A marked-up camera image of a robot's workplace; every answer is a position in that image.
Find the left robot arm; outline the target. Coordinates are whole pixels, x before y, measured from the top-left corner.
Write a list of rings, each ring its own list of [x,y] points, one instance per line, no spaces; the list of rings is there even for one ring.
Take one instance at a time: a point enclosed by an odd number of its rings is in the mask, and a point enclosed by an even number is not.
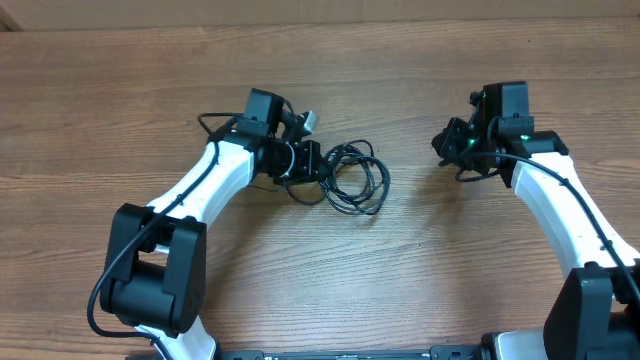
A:
[[[125,203],[116,211],[87,305],[96,334],[144,338],[158,359],[217,358],[200,319],[211,225],[259,173],[281,185],[328,175],[310,138],[316,113],[295,113],[285,98],[252,89],[243,112],[220,116],[219,128],[205,130],[202,157],[176,185],[145,206]]]

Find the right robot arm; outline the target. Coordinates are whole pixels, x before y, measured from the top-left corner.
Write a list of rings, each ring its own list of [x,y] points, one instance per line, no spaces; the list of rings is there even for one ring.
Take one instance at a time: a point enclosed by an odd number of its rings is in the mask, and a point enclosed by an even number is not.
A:
[[[487,333],[477,345],[432,347],[433,359],[636,359],[639,252],[611,226],[582,185],[554,131],[538,131],[524,81],[471,93],[469,120],[450,119],[432,140],[442,166],[480,181],[498,176],[538,221],[564,285],[544,325]]]

